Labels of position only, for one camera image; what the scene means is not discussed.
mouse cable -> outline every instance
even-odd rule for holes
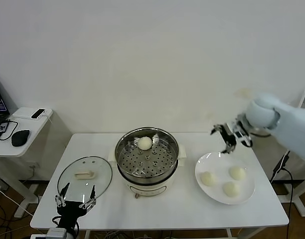
[[[13,135],[15,129],[18,126],[18,122],[7,119],[6,121],[3,121],[2,123],[7,123],[7,126],[8,126],[9,123],[15,123],[16,124],[15,127],[13,128],[11,134],[7,138],[1,138],[1,135],[4,134],[4,132],[0,132],[0,140],[4,141],[4,140],[7,140],[7,139],[11,138],[11,136]]]
[[[288,209],[288,224],[287,224],[287,232],[286,232],[286,239],[288,239],[289,236],[289,230],[290,230],[290,223],[291,223],[291,207],[292,207],[292,201],[293,201],[293,192],[294,192],[294,186],[293,186],[293,176],[290,173],[290,171],[288,171],[286,168],[282,167],[281,170],[284,170],[286,172],[288,172],[288,174],[291,177],[291,185],[292,185],[292,190],[291,190],[291,200],[290,200],[290,208]]]

wooden floor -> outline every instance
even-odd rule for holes
[[[282,185],[273,185],[277,194],[285,194],[286,190]],[[46,185],[40,185],[37,190],[38,195],[43,195],[44,190],[46,189]],[[6,191],[6,194],[13,198],[18,203],[22,200],[22,197],[14,191],[12,188],[9,188]],[[305,204],[305,193],[301,196],[303,203]],[[0,205],[4,208],[6,212],[6,218],[8,220],[15,220],[12,217],[16,210],[16,205],[11,202],[9,199],[5,198],[3,195],[0,194]],[[288,211],[289,204],[283,205],[286,212]],[[28,208],[29,212],[34,212],[36,209],[36,205],[30,205]],[[3,217],[3,212],[0,210],[0,216]],[[20,227],[24,227],[22,229],[16,230],[12,233],[12,239],[22,239],[24,237],[28,237],[31,234],[39,234],[40,232],[31,228],[29,226],[29,222],[31,220],[31,216],[28,216],[20,221],[11,222],[9,223],[9,227],[14,230]],[[232,230],[232,235],[237,236],[240,230],[235,229]],[[4,233],[5,229],[0,229],[0,234]],[[144,234],[148,235],[153,239],[163,239],[165,237],[169,237],[171,235],[171,231],[137,231],[134,232],[125,232],[129,237],[139,238],[142,237]],[[81,238],[84,236],[85,232],[81,232]],[[103,239],[105,232],[96,231],[91,233],[92,239]],[[196,231],[172,231],[173,238],[219,238],[219,237],[226,237],[225,230],[196,230]],[[0,239],[10,239],[10,233],[6,235],[1,235]],[[256,236],[252,237],[253,239],[285,239],[286,238],[286,227],[275,227],[275,228],[267,228],[262,232],[258,233]],[[292,214],[291,214],[291,225],[290,225],[290,239],[305,239],[305,218],[302,218],[298,211],[296,210],[295,206],[292,206]]]

white wall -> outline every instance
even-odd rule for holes
[[[305,88],[305,0],[0,0],[0,80],[72,132],[208,130]]]

smartphone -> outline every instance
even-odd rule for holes
[[[39,109],[38,111],[36,111],[36,112],[31,116],[31,118],[32,118],[32,119],[37,119],[37,118],[39,118],[40,115],[41,115],[42,113],[44,113],[44,112],[45,112],[45,109]]]

white plate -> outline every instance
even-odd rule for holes
[[[245,179],[234,180],[228,172],[232,166],[244,168],[246,170]],[[215,174],[216,184],[212,187],[204,185],[201,181],[201,174],[206,171]],[[229,154],[220,152],[207,153],[198,160],[196,164],[196,179],[206,194],[224,204],[236,205],[244,203],[255,192],[254,178],[244,162],[238,158],[233,158]],[[223,191],[223,184],[230,181],[240,186],[240,194],[237,197],[228,197]]]

